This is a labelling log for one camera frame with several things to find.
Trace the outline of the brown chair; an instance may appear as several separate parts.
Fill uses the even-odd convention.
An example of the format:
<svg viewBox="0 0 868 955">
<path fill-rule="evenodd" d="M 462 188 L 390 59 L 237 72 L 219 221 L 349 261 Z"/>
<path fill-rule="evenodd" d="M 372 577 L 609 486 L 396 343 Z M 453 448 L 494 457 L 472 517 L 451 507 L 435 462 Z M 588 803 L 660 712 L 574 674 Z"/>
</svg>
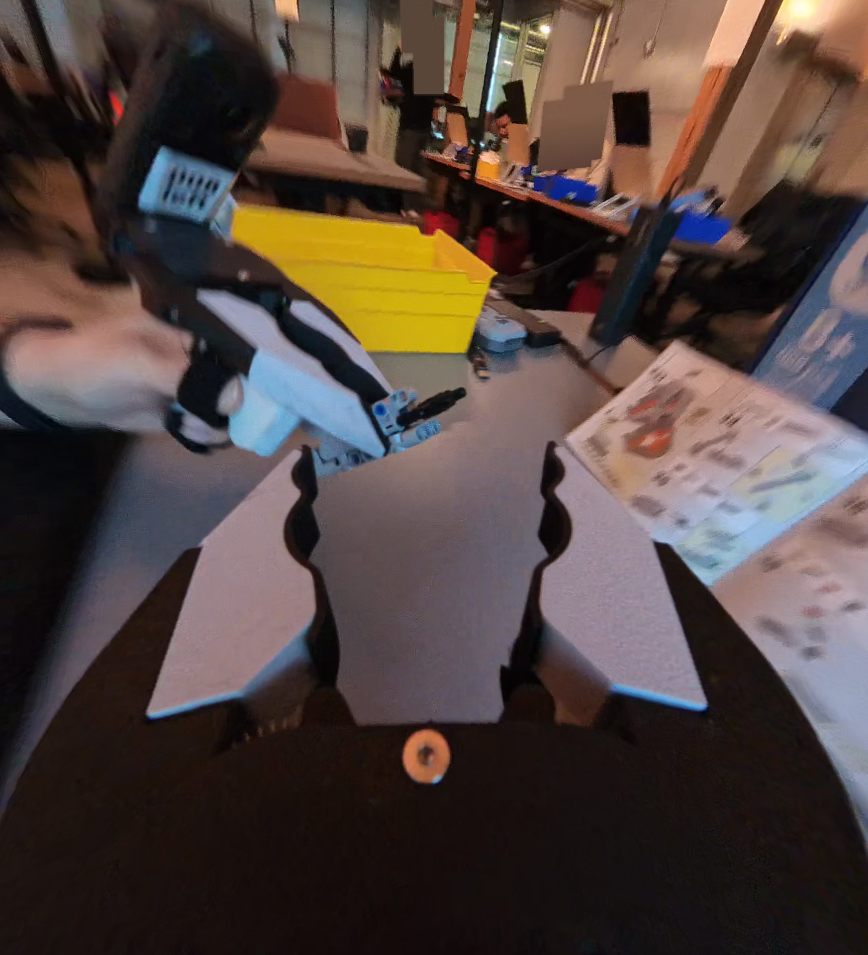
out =
<svg viewBox="0 0 868 955">
<path fill-rule="evenodd" d="M 336 87 L 295 73 L 275 73 L 277 103 L 270 126 L 308 137 L 344 142 Z"/>
</svg>

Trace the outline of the stack of yellow plastic bins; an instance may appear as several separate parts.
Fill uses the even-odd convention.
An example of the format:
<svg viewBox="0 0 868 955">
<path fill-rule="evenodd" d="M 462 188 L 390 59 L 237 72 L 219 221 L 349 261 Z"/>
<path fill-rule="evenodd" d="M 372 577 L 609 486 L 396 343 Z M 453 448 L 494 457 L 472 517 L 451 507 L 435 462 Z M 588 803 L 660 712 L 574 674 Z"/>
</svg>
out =
<svg viewBox="0 0 868 955">
<path fill-rule="evenodd" d="M 233 239 L 329 308 L 367 352 L 467 352 L 496 272 L 443 231 L 239 205 Z"/>
</svg>

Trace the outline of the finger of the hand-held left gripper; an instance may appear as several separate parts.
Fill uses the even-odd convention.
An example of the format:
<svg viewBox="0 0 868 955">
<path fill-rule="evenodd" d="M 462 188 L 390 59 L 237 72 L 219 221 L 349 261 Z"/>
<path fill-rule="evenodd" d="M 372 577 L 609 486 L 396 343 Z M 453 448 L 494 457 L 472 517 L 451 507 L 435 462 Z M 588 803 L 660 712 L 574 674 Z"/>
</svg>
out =
<svg viewBox="0 0 868 955">
<path fill-rule="evenodd" d="M 290 301 L 290 341 L 366 404 L 391 394 L 391 386 L 356 338 L 317 303 Z"/>
<path fill-rule="evenodd" d="M 248 371 L 238 374 L 241 404 L 228 418 L 235 447 L 269 457 L 303 428 L 342 438 L 368 454 L 387 451 L 389 441 L 373 421 L 372 405 L 290 341 L 290 302 L 275 318 L 230 291 L 200 289 L 197 301 L 254 350 Z"/>
</svg>

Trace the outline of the blue toy set box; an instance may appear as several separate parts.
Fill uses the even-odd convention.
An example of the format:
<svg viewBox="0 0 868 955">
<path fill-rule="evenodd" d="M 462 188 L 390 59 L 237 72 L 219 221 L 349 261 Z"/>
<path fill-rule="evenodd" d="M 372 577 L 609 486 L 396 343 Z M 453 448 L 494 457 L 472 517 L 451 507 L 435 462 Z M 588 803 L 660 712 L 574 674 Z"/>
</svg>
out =
<svg viewBox="0 0 868 955">
<path fill-rule="evenodd" d="M 868 384 L 868 200 L 769 333 L 749 371 L 823 411 Z"/>
</svg>

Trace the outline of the grey toy motor block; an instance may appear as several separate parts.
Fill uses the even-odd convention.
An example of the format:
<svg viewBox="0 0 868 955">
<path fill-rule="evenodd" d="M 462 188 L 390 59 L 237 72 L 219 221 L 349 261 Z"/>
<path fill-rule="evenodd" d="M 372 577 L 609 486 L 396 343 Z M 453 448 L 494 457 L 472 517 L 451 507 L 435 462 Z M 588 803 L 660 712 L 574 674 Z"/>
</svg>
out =
<svg viewBox="0 0 868 955">
<path fill-rule="evenodd" d="M 506 354 L 523 348 L 527 330 L 519 321 L 486 307 L 478 317 L 471 339 L 473 350 Z"/>
</svg>

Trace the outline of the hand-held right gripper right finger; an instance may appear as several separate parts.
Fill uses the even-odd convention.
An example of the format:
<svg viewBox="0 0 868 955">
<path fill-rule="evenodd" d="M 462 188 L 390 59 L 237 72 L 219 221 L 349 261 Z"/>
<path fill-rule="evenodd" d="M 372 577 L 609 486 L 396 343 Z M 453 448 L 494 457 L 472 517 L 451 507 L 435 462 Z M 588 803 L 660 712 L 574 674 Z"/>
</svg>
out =
<svg viewBox="0 0 868 955">
<path fill-rule="evenodd" d="M 540 686 L 554 712 L 624 697 L 705 712 L 708 701 L 655 543 L 579 460 L 547 445 L 521 627 L 500 669 L 508 707 Z"/>
</svg>

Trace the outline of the black toy axle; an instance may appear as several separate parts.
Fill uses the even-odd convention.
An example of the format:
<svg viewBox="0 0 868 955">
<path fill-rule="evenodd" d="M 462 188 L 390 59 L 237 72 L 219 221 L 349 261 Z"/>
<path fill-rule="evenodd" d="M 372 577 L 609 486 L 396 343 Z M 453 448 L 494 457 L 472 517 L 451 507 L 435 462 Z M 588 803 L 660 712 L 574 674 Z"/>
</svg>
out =
<svg viewBox="0 0 868 955">
<path fill-rule="evenodd" d="M 460 387 L 443 390 L 423 401 L 412 398 L 399 412 L 396 422 L 403 430 L 415 428 L 420 423 L 450 410 L 465 396 L 466 388 Z"/>
</svg>

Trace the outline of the grey desk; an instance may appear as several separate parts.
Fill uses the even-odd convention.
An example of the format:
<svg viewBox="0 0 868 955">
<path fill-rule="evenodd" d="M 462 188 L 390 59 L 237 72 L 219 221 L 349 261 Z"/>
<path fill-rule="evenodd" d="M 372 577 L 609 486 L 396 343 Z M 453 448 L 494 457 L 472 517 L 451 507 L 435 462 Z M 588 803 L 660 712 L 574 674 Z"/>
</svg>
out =
<svg viewBox="0 0 868 955">
<path fill-rule="evenodd" d="M 655 544 L 708 710 L 507 707 L 547 445 L 522 356 L 441 436 L 319 477 L 340 640 L 296 720 L 146 709 L 201 543 L 61 703 L 0 821 L 0 953 L 868 953 L 868 850 L 795 697 Z"/>
</svg>

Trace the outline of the person's left hand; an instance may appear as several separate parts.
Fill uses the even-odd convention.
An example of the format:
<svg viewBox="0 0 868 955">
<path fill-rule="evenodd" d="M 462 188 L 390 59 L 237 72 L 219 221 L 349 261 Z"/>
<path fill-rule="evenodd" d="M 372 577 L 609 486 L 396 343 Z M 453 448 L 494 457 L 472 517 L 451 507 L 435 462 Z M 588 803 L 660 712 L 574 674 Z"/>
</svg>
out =
<svg viewBox="0 0 868 955">
<path fill-rule="evenodd" d="M 3 369 L 19 398 L 61 425 L 160 434 L 193 344 L 191 332 L 130 304 L 71 328 L 19 331 Z"/>
</svg>

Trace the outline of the grey building brick assembly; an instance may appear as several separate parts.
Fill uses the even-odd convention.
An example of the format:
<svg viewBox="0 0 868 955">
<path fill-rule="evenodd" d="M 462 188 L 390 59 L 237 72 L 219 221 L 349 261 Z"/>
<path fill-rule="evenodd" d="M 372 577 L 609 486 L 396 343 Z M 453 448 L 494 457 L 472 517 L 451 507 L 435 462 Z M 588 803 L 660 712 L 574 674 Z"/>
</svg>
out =
<svg viewBox="0 0 868 955">
<path fill-rule="evenodd" d="M 336 436 L 318 433 L 317 447 L 312 449 L 315 474 L 319 478 L 352 471 L 364 464 L 411 450 L 441 432 L 440 421 L 434 417 L 418 417 L 417 392 L 399 389 L 370 408 L 373 421 L 389 441 L 387 451 L 376 456 L 356 448 L 351 442 Z"/>
</svg>

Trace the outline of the wooden post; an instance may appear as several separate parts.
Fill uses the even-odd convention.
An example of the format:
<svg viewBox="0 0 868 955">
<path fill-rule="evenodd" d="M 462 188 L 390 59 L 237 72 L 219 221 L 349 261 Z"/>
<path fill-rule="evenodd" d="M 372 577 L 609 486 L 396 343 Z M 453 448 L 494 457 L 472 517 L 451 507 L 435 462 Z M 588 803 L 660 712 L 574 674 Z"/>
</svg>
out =
<svg viewBox="0 0 868 955">
<path fill-rule="evenodd" d="M 780 1 L 728 1 L 703 60 L 703 78 L 675 149 L 656 187 L 658 198 L 697 182 L 734 110 Z"/>
</svg>

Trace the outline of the black flat monitor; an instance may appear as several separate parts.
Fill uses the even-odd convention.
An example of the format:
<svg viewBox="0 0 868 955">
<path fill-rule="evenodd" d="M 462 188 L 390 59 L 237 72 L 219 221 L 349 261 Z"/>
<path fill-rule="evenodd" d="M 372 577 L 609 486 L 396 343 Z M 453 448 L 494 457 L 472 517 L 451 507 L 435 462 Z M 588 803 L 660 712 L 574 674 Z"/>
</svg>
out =
<svg viewBox="0 0 868 955">
<path fill-rule="evenodd" d="M 636 212 L 588 330 L 600 347 L 615 347 L 630 332 L 681 221 L 681 213 L 671 205 L 672 201 L 664 198 L 654 207 Z"/>
</svg>

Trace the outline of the black background monitor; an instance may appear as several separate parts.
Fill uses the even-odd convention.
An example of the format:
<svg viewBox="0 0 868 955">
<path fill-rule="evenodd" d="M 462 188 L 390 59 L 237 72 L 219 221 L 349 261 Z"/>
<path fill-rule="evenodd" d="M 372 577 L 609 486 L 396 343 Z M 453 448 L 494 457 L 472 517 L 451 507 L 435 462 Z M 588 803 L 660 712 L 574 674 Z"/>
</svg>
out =
<svg viewBox="0 0 868 955">
<path fill-rule="evenodd" d="M 615 91 L 611 96 L 614 144 L 636 148 L 652 145 L 652 109 L 648 90 Z"/>
</svg>

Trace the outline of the grey table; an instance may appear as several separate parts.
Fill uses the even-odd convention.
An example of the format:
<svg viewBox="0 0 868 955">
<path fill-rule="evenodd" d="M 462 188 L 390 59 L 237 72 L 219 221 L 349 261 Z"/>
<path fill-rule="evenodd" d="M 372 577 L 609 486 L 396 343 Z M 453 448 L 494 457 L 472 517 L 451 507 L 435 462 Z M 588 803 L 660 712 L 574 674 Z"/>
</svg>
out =
<svg viewBox="0 0 868 955">
<path fill-rule="evenodd" d="M 270 126 L 256 145 L 243 171 L 368 186 L 399 193 L 421 194 L 425 179 L 392 160 L 371 152 L 354 153 L 339 140 Z"/>
</svg>

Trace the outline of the building instruction booklet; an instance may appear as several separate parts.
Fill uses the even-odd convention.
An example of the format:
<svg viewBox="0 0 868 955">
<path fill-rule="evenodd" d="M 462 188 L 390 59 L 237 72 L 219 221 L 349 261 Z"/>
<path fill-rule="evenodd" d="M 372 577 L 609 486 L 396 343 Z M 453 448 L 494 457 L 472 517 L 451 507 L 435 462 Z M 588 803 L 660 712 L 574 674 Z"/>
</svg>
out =
<svg viewBox="0 0 868 955">
<path fill-rule="evenodd" d="M 673 345 L 565 446 L 868 745 L 868 434 Z"/>
</svg>

